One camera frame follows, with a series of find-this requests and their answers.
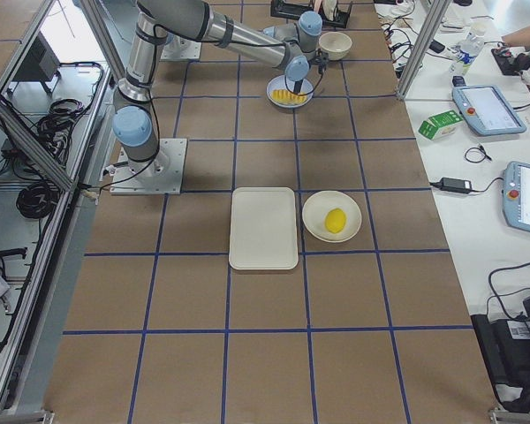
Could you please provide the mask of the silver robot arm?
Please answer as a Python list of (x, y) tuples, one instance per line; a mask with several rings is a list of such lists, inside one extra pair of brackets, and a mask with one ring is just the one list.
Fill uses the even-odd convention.
[(228, 49), (278, 69), (287, 91), (303, 99), (312, 65), (323, 67), (318, 50), (322, 17), (304, 11), (292, 24), (257, 31), (214, 11), (204, 1), (139, 1), (132, 48), (125, 74), (117, 82), (112, 130), (127, 157), (128, 172), (113, 181), (114, 189), (126, 184), (143, 193), (171, 192), (170, 178), (180, 173), (168, 143), (161, 138), (151, 89), (162, 57), (196, 58), (202, 43)]

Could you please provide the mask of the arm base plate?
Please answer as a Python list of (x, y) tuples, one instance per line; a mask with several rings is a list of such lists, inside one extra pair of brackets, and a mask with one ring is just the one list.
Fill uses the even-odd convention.
[(161, 54), (161, 60), (168, 62), (199, 60), (200, 55), (201, 44), (199, 42), (168, 34)]
[(156, 159), (146, 168), (145, 164), (129, 162), (120, 148), (118, 160), (126, 165), (116, 167), (111, 173), (113, 184), (110, 193), (115, 195), (180, 194), (186, 159), (187, 139), (161, 139)]

